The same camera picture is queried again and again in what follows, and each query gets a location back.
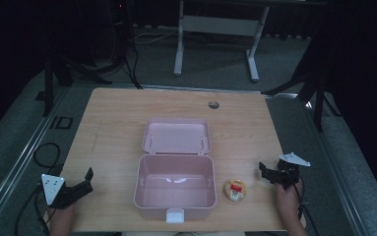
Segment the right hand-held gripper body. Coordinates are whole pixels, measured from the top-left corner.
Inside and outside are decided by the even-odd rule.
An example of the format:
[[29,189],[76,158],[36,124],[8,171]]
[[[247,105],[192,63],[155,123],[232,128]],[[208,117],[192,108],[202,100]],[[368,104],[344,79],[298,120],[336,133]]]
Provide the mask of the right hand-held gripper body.
[[280,154],[278,170],[281,177],[280,184],[287,189],[299,181],[299,167],[310,167],[311,163],[294,152]]

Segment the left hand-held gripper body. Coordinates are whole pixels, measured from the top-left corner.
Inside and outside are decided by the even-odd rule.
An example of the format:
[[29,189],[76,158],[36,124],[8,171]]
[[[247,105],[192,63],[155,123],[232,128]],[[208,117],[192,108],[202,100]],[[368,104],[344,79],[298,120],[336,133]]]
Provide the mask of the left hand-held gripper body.
[[66,208],[77,200],[74,197],[73,189],[66,186],[63,177],[42,174],[41,182],[45,201],[49,207]]

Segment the person's right hand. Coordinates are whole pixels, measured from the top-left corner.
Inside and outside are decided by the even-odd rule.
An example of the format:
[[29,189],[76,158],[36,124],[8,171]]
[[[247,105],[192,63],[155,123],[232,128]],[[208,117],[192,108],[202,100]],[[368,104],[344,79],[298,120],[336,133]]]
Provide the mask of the person's right hand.
[[280,184],[276,184],[276,206],[281,217],[297,216],[302,192],[301,180],[295,186],[290,186],[287,189]]

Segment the person's left hand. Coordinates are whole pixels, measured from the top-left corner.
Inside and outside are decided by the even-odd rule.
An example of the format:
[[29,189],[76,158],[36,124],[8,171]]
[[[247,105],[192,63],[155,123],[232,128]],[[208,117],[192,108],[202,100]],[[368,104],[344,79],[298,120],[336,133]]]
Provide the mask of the person's left hand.
[[47,210],[50,216],[50,225],[68,225],[71,226],[75,218],[76,204],[71,204],[66,208],[52,208]]

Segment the pink plastic box with lid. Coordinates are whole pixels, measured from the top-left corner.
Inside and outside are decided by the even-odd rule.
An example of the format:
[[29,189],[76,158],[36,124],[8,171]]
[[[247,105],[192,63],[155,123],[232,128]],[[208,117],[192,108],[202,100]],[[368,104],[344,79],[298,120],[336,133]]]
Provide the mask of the pink plastic box with lid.
[[152,118],[142,149],[134,194],[141,216],[167,223],[208,217],[217,204],[208,123]]

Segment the black tripod stand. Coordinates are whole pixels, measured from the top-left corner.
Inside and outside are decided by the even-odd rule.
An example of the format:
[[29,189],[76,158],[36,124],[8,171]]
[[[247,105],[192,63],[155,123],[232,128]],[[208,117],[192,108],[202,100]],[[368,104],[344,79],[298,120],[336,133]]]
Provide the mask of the black tripod stand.
[[95,71],[85,68],[64,55],[46,56],[44,62],[44,117],[49,115],[54,106],[53,77],[56,77],[61,86],[69,87],[73,83],[70,70],[76,71],[83,77],[98,84],[111,85],[110,81],[102,79]]
[[278,87],[263,91],[263,94],[274,96],[302,84],[297,99],[300,102],[308,102],[313,95],[316,95],[313,122],[317,130],[322,132],[322,113],[328,75],[335,65],[335,60],[341,54],[342,42],[340,35],[328,35],[318,31],[311,39],[291,79]]

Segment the black equipment tower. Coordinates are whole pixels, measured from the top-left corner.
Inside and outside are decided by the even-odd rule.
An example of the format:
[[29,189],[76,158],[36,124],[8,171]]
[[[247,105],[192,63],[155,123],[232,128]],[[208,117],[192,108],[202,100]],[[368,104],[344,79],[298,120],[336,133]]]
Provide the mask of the black equipment tower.
[[108,0],[113,29],[112,61],[124,64],[131,47],[132,22],[128,0]]

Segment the white metal desk frame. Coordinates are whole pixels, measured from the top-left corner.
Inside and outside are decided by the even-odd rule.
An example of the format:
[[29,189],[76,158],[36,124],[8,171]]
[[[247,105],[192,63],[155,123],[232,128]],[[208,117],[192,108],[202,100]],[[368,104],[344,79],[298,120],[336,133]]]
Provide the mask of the white metal desk frame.
[[178,40],[173,74],[175,76],[180,76],[182,74],[184,56],[183,37],[185,32],[202,32],[230,34],[238,36],[252,36],[254,39],[252,46],[249,49],[247,49],[245,53],[248,63],[250,79],[252,82],[258,82],[260,77],[256,65],[255,54],[270,11],[270,7],[265,6],[263,8],[263,12],[259,20],[240,20],[186,15],[184,13],[184,2],[185,0],[179,0],[177,33]]

